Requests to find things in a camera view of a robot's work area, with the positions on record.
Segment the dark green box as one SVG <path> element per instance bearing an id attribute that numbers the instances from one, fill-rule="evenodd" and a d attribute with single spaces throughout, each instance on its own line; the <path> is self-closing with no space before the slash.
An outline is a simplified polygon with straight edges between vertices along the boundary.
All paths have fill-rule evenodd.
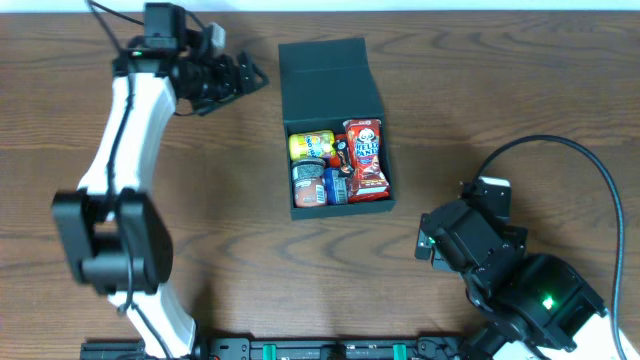
<path id="1" fill-rule="evenodd" d="M 378 119 L 381 170 L 394 185 L 387 120 L 365 40 L 281 44 L 278 51 L 285 137 L 322 130 L 339 134 L 346 120 Z"/>

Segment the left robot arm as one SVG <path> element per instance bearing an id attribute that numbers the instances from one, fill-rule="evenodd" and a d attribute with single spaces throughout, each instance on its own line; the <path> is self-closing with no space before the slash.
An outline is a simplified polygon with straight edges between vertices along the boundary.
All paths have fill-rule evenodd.
<path id="1" fill-rule="evenodd" d="M 143 33 L 116 43 L 112 105 L 95 158 L 52 215 L 76 282 L 104 296 L 141 335 L 108 359 L 206 359 L 209 344 L 170 282 L 173 244 L 152 199 L 165 128 L 181 100 L 205 116 L 252 94 L 268 76 L 248 53 L 225 53 L 225 32 L 185 8 L 144 6 Z"/>

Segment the black candy bar wrapper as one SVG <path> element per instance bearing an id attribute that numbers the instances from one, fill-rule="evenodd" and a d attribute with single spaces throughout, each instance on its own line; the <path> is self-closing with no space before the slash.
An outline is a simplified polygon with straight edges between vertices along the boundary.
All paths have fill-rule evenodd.
<path id="1" fill-rule="evenodd" d="M 340 177 L 351 178 L 354 175 L 354 169 L 351 166 L 348 142 L 345 139 L 338 139 L 333 147 L 335 155 L 330 159 L 330 164 L 338 169 Z"/>

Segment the red Hello Panda box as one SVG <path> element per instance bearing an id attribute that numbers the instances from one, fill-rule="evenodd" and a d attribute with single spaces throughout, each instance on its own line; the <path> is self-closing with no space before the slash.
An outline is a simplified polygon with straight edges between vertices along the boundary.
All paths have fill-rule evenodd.
<path id="1" fill-rule="evenodd" d="M 390 196 L 390 183 L 380 164 L 381 121 L 350 119 L 344 123 L 350 165 L 349 202 L 371 202 Z"/>

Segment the small blue box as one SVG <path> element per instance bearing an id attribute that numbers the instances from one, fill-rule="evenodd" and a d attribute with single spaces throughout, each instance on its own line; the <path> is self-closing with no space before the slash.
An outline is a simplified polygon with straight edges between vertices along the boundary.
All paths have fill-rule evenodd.
<path id="1" fill-rule="evenodd" d="M 348 189 L 346 178 L 339 176 L 336 168 L 327 168 L 323 173 L 327 203 L 329 205 L 345 205 L 348 203 Z"/>

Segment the red Pringles can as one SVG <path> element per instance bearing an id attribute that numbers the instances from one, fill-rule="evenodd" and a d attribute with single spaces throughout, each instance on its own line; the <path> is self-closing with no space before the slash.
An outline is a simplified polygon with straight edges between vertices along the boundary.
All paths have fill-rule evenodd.
<path id="1" fill-rule="evenodd" d="M 324 182 L 325 161 L 321 158 L 303 158 L 291 168 L 294 204 L 297 208 L 325 206 L 327 195 Z"/>

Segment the red candy bag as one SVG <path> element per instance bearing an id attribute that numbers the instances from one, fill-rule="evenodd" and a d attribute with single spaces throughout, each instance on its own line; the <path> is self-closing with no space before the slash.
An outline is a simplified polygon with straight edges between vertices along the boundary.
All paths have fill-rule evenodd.
<path id="1" fill-rule="evenodd" d="M 345 134 L 335 135 L 332 143 L 334 154 L 330 156 L 328 164 L 333 168 L 340 168 L 342 171 L 349 172 L 350 157 L 348 153 L 348 142 Z"/>

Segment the yellow candy bottle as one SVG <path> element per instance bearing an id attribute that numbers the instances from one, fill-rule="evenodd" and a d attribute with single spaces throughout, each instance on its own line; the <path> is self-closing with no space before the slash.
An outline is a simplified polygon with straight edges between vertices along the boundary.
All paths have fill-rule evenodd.
<path id="1" fill-rule="evenodd" d="M 292 134 L 288 139 L 289 155 L 292 161 L 308 157 L 329 159 L 335 155 L 334 143 L 331 130 Z"/>

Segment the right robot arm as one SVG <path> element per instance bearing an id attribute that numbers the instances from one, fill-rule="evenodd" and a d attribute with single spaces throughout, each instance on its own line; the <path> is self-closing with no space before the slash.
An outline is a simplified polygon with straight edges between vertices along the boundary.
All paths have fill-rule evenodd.
<path id="1" fill-rule="evenodd" d="M 510 223 L 511 184 L 481 177 L 420 219 L 415 256 L 460 276 L 484 327 L 462 340 L 460 359 L 636 359 L 611 331 L 603 298 L 566 261 L 528 253 Z"/>

